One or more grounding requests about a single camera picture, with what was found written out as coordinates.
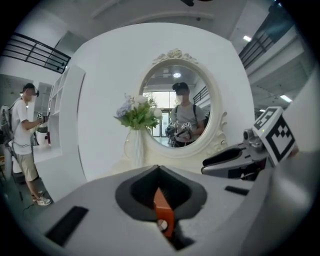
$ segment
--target green leaves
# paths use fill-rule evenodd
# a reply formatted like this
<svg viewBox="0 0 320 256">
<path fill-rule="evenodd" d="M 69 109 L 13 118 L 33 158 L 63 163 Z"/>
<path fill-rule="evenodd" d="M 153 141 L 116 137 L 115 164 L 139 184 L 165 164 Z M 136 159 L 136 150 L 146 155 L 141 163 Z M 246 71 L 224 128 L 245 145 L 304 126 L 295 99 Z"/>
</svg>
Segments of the green leaves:
<svg viewBox="0 0 320 256">
<path fill-rule="evenodd" d="M 154 115 L 154 108 L 157 106 L 156 102 L 150 98 L 147 102 L 139 104 L 138 107 L 133 107 L 122 117 L 114 117 L 120 121 L 125 127 L 131 127 L 133 130 L 140 130 L 142 128 L 152 129 L 159 124 L 159 118 Z"/>
</svg>

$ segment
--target window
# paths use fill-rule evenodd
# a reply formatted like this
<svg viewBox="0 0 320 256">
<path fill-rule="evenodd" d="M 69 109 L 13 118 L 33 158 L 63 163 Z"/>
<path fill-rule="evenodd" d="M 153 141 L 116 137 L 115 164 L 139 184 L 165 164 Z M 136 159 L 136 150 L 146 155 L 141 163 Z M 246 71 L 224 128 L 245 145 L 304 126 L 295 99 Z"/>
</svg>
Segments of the window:
<svg viewBox="0 0 320 256">
<path fill-rule="evenodd" d="M 178 105 L 176 93 L 174 91 L 153 91 L 144 92 L 143 96 L 154 99 L 160 109 L 173 109 Z"/>
</svg>

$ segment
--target black cap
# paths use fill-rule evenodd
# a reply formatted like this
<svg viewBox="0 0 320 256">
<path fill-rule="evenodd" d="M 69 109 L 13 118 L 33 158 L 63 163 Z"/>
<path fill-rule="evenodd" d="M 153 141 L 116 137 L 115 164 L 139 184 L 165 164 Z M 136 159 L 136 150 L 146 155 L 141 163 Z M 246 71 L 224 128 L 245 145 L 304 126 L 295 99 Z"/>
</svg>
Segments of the black cap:
<svg viewBox="0 0 320 256">
<path fill-rule="evenodd" d="M 36 90 L 36 87 L 35 87 L 32 83 L 28 82 L 28 83 L 23 87 L 22 92 L 24 92 L 26 89 L 34 89 L 34 90 Z"/>
<path fill-rule="evenodd" d="M 185 82 L 176 82 L 173 86 L 172 89 L 177 92 L 180 89 L 187 89 L 189 90 L 189 86 Z"/>
<path fill-rule="evenodd" d="M 24 93 L 26 89 L 34 89 L 34 91 L 36 92 L 34 96 L 39 97 L 39 91 L 36 89 L 36 87 L 35 87 L 32 83 L 28 82 L 28 83 L 23 87 L 22 93 Z"/>
</svg>

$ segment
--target oval mirror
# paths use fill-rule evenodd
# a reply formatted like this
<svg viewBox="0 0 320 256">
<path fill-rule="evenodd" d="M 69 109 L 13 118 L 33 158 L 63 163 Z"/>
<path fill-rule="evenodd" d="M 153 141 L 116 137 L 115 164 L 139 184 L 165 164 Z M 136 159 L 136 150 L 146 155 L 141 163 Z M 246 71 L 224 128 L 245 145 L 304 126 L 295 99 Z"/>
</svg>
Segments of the oval mirror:
<svg viewBox="0 0 320 256">
<path fill-rule="evenodd" d="M 165 147 L 182 148 L 204 132 L 211 99 L 204 80 L 188 67 L 167 65 L 156 69 L 143 87 L 162 111 L 162 120 L 150 135 Z"/>
</svg>

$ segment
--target black railing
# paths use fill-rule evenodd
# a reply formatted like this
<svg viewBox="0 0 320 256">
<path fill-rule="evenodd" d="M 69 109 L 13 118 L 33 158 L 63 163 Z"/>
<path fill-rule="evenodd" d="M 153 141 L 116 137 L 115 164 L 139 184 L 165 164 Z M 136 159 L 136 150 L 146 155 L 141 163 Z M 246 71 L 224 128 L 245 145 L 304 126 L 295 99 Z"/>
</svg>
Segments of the black railing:
<svg viewBox="0 0 320 256">
<path fill-rule="evenodd" d="M 268 16 L 239 54 L 244 69 L 266 53 L 293 25 L 292 18 L 277 2 L 270 6 Z"/>
<path fill-rule="evenodd" d="M 205 96 L 209 95 L 209 91 L 207 87 L 203 87 L 201 91 L 199 91 L 194 97 L 193 97 L 193 104 L 197 104 L 201 100 L 205 98 Z"/>
<path fill-rule="evenodd" d="M 23 34 L 13 33 L 1 56 L 32 63 L 62 74 L 68 55 Z"/>
</svg>

